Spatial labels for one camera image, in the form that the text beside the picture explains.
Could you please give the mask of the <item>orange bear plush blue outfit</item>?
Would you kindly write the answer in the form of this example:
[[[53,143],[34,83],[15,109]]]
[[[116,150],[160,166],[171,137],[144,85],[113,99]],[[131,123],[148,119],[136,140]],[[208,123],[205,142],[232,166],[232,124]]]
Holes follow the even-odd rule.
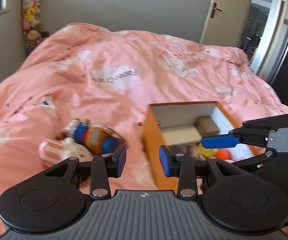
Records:
[[[93,154],[115,153],[119,147],[127,147],[127,141],[111,127],[92,125],[89,119],[72,119],[57,134],[57,140],[72,138],[77,144],[85,146]]]

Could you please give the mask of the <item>orange cardboard storage box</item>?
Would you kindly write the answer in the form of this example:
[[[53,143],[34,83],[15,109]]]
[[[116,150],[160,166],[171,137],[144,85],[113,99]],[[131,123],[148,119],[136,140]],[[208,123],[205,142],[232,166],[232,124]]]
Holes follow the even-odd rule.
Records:
[[[196,118],[210,116],[219,129],[226,134],[241,126],[246,119],[229,114],[224,106],[216,101],[154,103],[148,106],[143,123],[143,143],[159,190],[177,191],[178,178],[164,176],[159,159],[159,148],[167,145],[162,135],[163,128],[194,125]]]

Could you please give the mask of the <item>pink striped white plush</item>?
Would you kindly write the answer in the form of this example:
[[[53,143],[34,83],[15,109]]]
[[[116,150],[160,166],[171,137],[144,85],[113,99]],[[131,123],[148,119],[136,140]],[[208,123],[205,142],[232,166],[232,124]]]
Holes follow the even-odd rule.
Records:
[[[73,138],[62,141],[45,139],[38,148],[43,164],[50,167],[67,158],[77,157],[80,162],[92,161],[92,153],[83,145],[77,144]]]

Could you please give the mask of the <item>gold small box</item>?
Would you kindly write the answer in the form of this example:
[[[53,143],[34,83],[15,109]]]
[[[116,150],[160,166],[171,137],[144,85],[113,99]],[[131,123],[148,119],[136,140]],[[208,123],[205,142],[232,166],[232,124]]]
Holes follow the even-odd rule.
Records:
[[[200,116],[195,121],[195,126],[202,137],[219,134],[219,129],[210,116]]]

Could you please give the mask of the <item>yellow round tape measure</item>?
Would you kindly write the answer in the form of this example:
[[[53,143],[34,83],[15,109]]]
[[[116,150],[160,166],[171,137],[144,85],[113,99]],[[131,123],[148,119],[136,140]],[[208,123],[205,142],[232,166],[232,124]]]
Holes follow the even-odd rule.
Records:
[[[216,148],[204,148],[201,143],[197,145],[197,149],[200,152],[201,155],[203,155],[205,158],[214,156],[216,152],[218,151]]]

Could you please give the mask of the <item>orange crochet ball toy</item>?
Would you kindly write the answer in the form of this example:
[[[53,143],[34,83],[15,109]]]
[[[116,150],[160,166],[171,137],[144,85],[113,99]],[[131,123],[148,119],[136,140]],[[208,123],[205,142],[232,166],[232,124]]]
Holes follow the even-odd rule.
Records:
[[[230,152],[224,149],[219,149],[214,154],[215,157],[220,158],[222,160],[229,160],[231,159]]]

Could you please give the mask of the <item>pink printed duvet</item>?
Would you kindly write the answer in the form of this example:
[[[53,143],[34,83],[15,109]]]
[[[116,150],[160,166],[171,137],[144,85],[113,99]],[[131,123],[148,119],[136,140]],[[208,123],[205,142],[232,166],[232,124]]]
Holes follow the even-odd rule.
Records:
[[[142,144],[147,108],[190,101],[218,101],[238,124],[288,113],[238,48],[69,24],[0,84],[0,195],[45,168],[40,143],[74,118],[111,127],[126,139],[127,162],[122,177],[110,180],[113,190],[153,190]]]

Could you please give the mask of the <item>plush toy storage column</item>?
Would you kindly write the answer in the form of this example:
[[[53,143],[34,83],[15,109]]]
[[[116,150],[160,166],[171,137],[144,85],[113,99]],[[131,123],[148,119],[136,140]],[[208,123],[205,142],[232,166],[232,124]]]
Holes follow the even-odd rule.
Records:
[[[27,54],[42,41],[40,6],[41,0],[22,0],[23,33]]]

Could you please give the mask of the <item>white long box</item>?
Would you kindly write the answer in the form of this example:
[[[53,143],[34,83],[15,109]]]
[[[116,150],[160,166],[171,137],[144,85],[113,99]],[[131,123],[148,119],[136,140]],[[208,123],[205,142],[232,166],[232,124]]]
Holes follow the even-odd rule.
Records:
[[[201,134],[193,125],[163,128],[161,134],[168,146],[198,144],[201,141]]]

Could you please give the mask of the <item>cream bedroom door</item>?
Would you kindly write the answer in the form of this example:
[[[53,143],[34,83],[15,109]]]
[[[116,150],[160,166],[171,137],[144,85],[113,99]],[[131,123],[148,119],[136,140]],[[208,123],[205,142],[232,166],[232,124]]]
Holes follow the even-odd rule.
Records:
[[[211,0],[200,43],[236,47],[240,41],[251,0]]]

